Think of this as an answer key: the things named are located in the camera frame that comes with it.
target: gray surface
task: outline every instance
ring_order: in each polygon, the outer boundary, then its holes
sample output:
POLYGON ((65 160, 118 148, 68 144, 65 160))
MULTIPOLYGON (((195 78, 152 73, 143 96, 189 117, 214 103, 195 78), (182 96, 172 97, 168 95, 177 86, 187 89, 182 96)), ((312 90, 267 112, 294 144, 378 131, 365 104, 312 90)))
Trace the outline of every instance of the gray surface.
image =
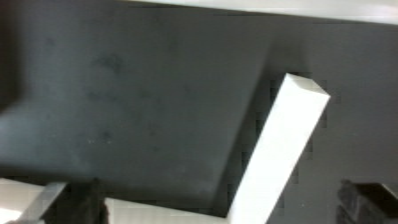
POLYGON ((113 197, 225 214, 299 72, 331 100, 269 223, 333 223, 340 178, 398 182, 398 28, 141 5, 0 3, 0 174, 97 177, 113 197))

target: black object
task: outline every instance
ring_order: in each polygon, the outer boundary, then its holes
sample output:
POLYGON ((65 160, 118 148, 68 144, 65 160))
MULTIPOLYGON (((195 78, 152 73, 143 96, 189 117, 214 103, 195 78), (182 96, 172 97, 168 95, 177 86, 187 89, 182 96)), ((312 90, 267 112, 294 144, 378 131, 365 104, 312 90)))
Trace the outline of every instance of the black object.
POLYGON ((51 183, 8 224, 108 224, 99 182, 51 183))
POLYGON ((337 192, 337 224, 394 224, 398 223, 398 197, 394 187, 379 183, 355 184, 340 182, 337 192))

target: white ceiling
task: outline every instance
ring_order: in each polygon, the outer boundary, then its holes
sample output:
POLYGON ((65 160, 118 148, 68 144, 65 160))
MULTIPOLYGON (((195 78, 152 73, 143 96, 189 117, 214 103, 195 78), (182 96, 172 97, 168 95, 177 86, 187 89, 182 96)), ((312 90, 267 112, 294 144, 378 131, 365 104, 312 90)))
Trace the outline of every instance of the white ceiling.
POLYGON ((140 2, 398 24, 395 0, 140 0, 140 2))

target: dark gray wall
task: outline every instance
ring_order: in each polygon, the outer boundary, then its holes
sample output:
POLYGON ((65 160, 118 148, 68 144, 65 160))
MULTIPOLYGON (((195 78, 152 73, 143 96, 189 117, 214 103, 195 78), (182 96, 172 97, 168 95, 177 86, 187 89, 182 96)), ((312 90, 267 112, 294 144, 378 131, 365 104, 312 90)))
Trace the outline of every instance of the dark gray wall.
POLYGON ((296 72, 331 100, 269 223, 331 223, 340 178, 398 181, 395 40, 378 24, 1 1, 0 174, 31 183, 97 177, 111 197, 225 215, 296 72))

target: white rectangular post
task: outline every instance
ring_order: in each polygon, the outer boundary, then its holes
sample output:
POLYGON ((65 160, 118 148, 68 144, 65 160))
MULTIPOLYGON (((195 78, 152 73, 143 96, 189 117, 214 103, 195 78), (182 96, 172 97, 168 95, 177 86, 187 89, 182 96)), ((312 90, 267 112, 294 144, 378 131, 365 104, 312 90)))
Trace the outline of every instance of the white rectangular post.
POLYGON ((287 74, 228 209, 228 224, 266 223, 326 101, 314 81, 287 74))

